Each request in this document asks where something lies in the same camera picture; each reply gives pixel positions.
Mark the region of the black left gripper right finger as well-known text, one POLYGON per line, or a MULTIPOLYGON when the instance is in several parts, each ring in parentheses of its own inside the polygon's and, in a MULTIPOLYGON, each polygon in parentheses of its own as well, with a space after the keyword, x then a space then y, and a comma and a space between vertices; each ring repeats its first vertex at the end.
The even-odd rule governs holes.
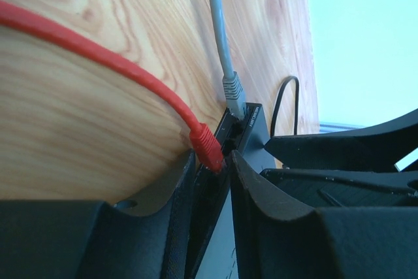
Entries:
POLYGON ((240 278, 416 278, 417 208, 314 208, 230 155, 240 278))

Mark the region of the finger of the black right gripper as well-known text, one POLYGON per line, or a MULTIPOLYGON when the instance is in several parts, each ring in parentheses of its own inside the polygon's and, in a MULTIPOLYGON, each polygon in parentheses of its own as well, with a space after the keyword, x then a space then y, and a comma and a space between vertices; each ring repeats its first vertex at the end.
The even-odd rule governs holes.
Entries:
POLYGON ((417 148, 417 110, 391 121, 334 133, 272 137, 265 150, 291 169, 395 172, 417 148))
POLYGON ((265 169, 261 176, 312 207, 417 206, 417 171, 265 169))

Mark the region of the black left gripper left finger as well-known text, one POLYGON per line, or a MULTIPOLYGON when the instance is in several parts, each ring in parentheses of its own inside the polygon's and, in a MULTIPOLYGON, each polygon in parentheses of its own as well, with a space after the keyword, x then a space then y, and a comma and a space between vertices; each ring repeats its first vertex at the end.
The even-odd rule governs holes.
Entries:
POLYGON ((165 176, 169 199, 152 214, 154 187, 115 205, 104 201, 1 202, 2 278, 183 278, 195 153, 165 176))

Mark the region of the black network switch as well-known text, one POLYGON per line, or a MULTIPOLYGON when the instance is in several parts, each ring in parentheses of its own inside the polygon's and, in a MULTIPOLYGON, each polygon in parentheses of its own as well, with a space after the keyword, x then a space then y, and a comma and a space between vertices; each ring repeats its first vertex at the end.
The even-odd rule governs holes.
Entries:
POLYGON ((263 106, 247 103, 239 121, 225 111, 215 132, 224 165, 216 174, 199 166, 196 174, 191 226, 185 264, 186 278, 238 278, 231 201, 230 154, 238 151, 256 172, 274 168, 275 159, 264 149, 270 138, 263 106))

